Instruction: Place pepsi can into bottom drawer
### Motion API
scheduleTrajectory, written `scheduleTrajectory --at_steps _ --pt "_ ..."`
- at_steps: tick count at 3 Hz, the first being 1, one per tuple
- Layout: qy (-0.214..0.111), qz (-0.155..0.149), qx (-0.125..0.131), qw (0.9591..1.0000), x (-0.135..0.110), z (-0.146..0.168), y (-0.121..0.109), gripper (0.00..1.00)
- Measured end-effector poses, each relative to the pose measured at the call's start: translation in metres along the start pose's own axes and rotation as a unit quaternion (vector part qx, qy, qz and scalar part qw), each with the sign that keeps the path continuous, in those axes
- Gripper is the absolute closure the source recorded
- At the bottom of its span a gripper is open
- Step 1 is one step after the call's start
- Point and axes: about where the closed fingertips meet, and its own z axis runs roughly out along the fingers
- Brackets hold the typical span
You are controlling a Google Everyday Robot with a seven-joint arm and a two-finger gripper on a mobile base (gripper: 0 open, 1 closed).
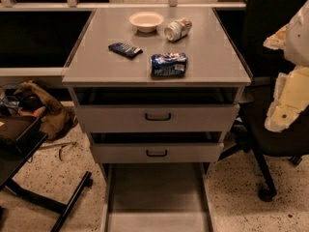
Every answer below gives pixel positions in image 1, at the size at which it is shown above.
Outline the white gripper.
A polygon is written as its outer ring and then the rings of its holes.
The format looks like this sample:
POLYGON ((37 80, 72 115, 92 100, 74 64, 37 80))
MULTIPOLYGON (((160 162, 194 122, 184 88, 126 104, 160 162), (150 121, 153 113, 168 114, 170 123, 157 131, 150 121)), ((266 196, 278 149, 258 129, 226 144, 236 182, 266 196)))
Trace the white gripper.
POLYGON ((309 105, 309 0, 276 33, 267 37, 263 46, 284 49, 285 59, 296 66, 288 74, 278 74, 273 101, 264 126, 268 131, 287 129, 309 105))

